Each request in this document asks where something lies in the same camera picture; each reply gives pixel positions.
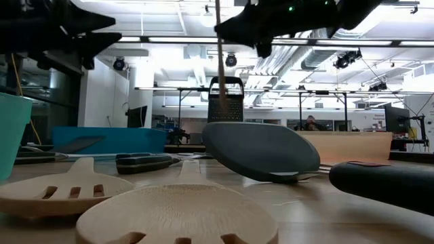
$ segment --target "man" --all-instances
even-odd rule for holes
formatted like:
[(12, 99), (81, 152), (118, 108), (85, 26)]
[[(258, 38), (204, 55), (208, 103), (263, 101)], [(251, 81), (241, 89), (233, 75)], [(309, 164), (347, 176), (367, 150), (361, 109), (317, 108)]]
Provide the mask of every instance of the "man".
[(315, 118), (312, 115), (307, 117), (307, 123), (304, 125), (304, 129), (307, 131), (326, 131), (327, 129), (316, 123)]

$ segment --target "blue plastic bin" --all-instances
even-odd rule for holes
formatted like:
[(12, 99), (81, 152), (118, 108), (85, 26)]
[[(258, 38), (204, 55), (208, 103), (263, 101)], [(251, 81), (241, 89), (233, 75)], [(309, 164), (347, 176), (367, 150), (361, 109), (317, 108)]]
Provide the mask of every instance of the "blue plastic bin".
[(31, 100), (0, 93), (0, 180), (6, 180), (12, 172), (31, 112)]
[(146, 128), (54, 127), (56, 149), (82, 136), (105, 138), (77, 154), (164, 153), (166, 132)]

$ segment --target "wooden slotted spoon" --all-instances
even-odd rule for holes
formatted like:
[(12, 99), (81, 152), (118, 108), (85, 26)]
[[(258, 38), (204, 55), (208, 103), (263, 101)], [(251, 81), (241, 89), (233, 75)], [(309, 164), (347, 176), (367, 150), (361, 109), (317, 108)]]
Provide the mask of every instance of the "wooden slotted spoon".
[(94, 172), (94, 159), (78, 159), (68, 172), (0, 186), (0, 212), (22, 217), (81, 214), (134, 189), (126, 180)]
[(209, 182), (184, 161), (171, 184), (104, 201), (77, 221), (79, 244), (276, 244), (277, 223), (246, 196)]

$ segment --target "black rolling pin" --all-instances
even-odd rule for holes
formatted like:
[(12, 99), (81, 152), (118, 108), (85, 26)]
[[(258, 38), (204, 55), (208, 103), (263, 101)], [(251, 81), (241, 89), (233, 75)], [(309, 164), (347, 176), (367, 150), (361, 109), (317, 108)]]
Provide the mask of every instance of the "black rolling pin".
[(434, 216), (434, 172), (375, 163), (348, 162), (330, 170), (337, 189)]

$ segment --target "table surface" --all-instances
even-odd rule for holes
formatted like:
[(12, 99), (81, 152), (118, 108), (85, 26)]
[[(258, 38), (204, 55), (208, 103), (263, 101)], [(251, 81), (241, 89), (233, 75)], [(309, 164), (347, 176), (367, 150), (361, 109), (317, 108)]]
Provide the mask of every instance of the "table surface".
[[(393, 164), (434, 170), (429, 165)], [(0, 184), (64, 173), (70, 166), (70, 162), (18, 165), (11, 177)], [(176, 177), (180, 166), (178, 163), (168, 169), (121, 177), (137, 187), (160, 184)], [(95, 171), (117, 176), (114, 161), (97, 161)], [(290, 186), (260, 183), (232, 172), (215, 160), (201, 160), (201, 174), (263, 206), (279, 223), (279, 243), (434, 243), (433, 217), (340, 192), (327, 177)], [(0, 213), (0, 242), (74, 243), (77, 218), (26, 220)]]

